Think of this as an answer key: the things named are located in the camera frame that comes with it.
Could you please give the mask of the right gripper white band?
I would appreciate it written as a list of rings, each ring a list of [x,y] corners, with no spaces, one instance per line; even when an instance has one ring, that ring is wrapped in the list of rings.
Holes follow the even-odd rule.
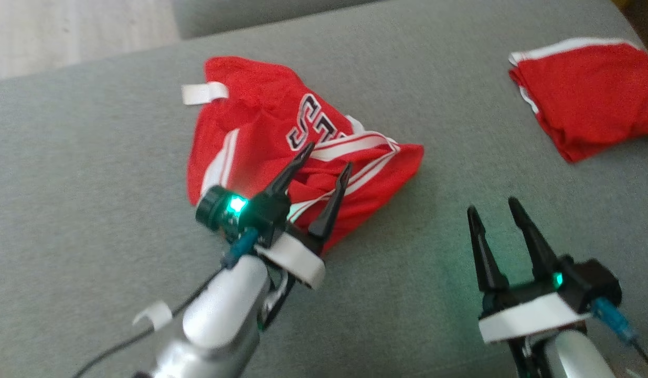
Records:
[[[622,301],[619,279],[598,260],[572,263],[557,256],[515,197],[508,199],[516,227],[523,233],[532,260],[533,277],[547,280],[538,287],[544,293],[484,317],[478,322],[485,344],[527,337],[567,327],[591,318],[595,300],[603,298],[618,307]],[[482,293],[510,288],[485,237],[485,227],[475,206],[467,210],[478,289]]]

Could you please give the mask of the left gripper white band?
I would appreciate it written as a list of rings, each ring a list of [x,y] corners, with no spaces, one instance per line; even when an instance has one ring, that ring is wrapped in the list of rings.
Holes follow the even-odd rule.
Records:
[[[309,289],[319,289],[326,275],[319,253],[321,242],[333,233],[339,209],[345,198],[353,164],[348,162],[336,180],[336,186],[319,216],[310,223],[309,234],[287,219],[292,203],[288,189],[297,172],[305,165],[315,143],[304,146],[259,195],[252,199],[213,186],[200,197],[196,221],[233,244],[247,234],[255,234],[249,253],[257,255],[289,273]]]

